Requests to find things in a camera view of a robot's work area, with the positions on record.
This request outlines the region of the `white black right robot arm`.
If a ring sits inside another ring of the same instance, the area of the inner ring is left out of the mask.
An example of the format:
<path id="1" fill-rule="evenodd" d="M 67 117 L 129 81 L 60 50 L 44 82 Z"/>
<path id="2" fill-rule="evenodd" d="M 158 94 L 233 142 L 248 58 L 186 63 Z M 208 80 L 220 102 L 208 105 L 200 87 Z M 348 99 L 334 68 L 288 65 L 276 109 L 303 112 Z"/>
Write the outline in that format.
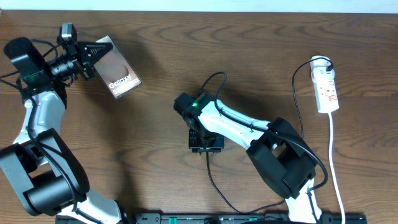
<path id="1" fill-rule="evenodd" d="M 223 138 L 228 138 L 245 149 L 261 179 L 285 199 L 291 221 L 320 221 L 322 211 L 313 191 L 315 168 L 321 162 L 288 121 L 251 118 L 207 93 L 197 98 L 181 93 L 174 110 L 191 130 L 190 149 L 220 151 Z"/>

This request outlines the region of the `Galaxy S25 Ultra smartphone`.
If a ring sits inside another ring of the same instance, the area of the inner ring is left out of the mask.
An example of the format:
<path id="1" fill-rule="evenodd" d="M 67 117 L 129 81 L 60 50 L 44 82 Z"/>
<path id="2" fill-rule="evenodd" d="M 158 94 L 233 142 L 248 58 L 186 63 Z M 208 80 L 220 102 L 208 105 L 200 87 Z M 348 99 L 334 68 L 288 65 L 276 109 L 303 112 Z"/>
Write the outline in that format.
<path id="1" fill-rule="evenodd" d="M 95 63 L 95 69 L 115 99 L 142 85 L 142 80 L 109 35 L 96 43 L 109 43 L 113 46 L 111 51 Z"/>

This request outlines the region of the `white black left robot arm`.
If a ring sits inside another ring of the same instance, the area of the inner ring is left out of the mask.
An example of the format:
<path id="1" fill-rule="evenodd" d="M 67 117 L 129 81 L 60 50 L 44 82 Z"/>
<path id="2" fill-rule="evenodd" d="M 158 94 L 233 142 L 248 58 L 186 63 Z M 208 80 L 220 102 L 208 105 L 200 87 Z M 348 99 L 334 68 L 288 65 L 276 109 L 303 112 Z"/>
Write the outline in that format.
<path id="1" fill-rule="evenodd" d="M 87 174 L 60 137 L 66 88 L 78 75 L 90 79 L 110 43 L 59 37 L 64 50 L 47 61 L 35 41 L 19 37 L 4 53 L 17 69 L 14 84 L 26 114 L 14 142 L 1 150 L 1 170 L 27 213 L 71 217 L 83 223 L 133 223 L 120 204 L 91 189 Z"/>

